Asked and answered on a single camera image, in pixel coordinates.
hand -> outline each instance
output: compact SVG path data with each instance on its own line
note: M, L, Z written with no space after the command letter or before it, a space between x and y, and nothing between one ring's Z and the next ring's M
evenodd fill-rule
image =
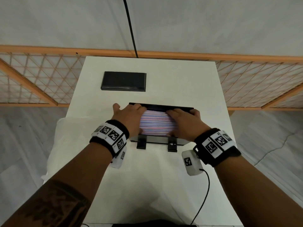
M120 110L120 105L115 103L113 105L114 115L112 119L118 120L123 123L128 129L129 137L134 137L139 133L142 133L142 129L139 128L140 119L143 113L146 111L146 107L142 107L140 104L127 105L124 109Z
M178 129L171 131L168 135L175 136L187 141L195 141L200 134L211 128L201 121L200 112L196 109L190 110L190 113L177 108L166 112L177 123Z

black power cord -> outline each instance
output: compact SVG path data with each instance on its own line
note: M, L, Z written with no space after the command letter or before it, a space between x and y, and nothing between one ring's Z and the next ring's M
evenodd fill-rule
M194 217L194 219L192 220L192 222L190 223L190 225L192 225L192 224L194 223L194 220L196 219L196 217L198 216L200 210L202 209L202 207L203 207L203 205L204 205L204 203L205 203L205 201L206 201L208 192L209 192L209 186L210 186L209 175L208 175L208 173L206 172L206 170L204 170L204 169L200 169L200 170L201 170L201 171L204 171L204 172L206 173L206 175L207 175L207 178L208 178L208 189L207 189L207 193L206 193L206 195L205 195L205 199L204 199L204 201L203 201L203 203L202 203L202 206L200 207L198 213L195 215L195 217Z
M131 31L131 39L132 39L133 45L134 45L134 52L136 53L136 57L139 58L139 57L138 57L138 53L137 53L137 49L136 49L136 45L135 45L135 43L134 43L134 34L133 34L133 32L132 32L131 18L129 17L127 2L126 2L126 0L123 0L123 2L124 2L125 11L126 11L127 19L128 19L129 30Z

stack of cards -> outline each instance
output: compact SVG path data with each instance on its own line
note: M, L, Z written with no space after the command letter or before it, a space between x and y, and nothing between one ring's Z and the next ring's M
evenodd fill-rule
M166 136L177 125L165 112L147 110L141 117L140 128L145 135Z

white table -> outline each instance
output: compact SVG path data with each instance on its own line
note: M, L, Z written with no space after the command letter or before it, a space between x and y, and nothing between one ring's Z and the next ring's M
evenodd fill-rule
M102 91L104 71L145 72L146 92ZM86 57L66 117L110 119L113 103L123 108L129 102L194 107L205 123L234 137L214 62ZM65 129L78 139L72 128ZM136 143L128 141L122 167L106 170L85 222L135 223L163 218L189 224L208 187L205 173L186 173L181 152L193 147L189 143L172 153L166 145L147 144L146 150L138 150ZM70 158L57 155L53 160ZM210 192L195 223L241 225L214 169L203 168L210 176Z

